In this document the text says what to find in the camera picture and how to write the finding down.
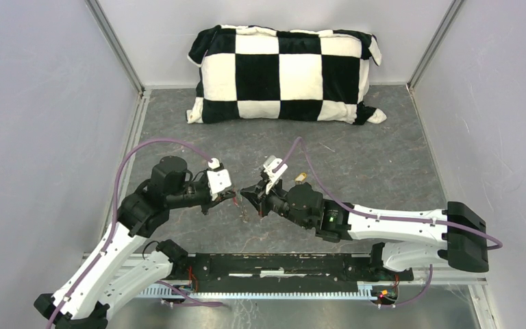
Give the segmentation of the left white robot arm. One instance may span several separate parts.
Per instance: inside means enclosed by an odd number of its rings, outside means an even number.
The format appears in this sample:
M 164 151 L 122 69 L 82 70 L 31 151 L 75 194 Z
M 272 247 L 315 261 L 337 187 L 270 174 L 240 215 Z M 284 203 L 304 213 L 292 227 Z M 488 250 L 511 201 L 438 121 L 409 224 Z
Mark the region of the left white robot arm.
M 149 179 L 128 195 L 117 210 L 116 223 L 72 278 L 55 293 L 43 293 L 35 309 L 56 328 L 106 328 L 130 300 L 158 280 L 182 278 L 188 253 L 172 240 L 127 273 L 116 276 L 124 262 L 169 219 L 170 211 L 198 206 L 203 214 L 233 198 L 229 171 L 217 160 L 200 177 L 177 156 L 163 157 Z

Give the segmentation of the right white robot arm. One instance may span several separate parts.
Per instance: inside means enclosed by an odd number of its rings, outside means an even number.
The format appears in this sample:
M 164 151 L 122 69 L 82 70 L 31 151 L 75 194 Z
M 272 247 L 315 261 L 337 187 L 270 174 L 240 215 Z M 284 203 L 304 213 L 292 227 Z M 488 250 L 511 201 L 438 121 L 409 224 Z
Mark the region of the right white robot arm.
M 439 264 L 471 273 L 489 270 L 486 222 L 462 202 L 420 212 L 382 210 L 327 199 L 308 183 L 285 191 L 280 182 L 272 188 L 259 182 L 240 194 L 260 216 L 274 212 L 324 241 L 380 240 L 368 261 L 378 280 Z

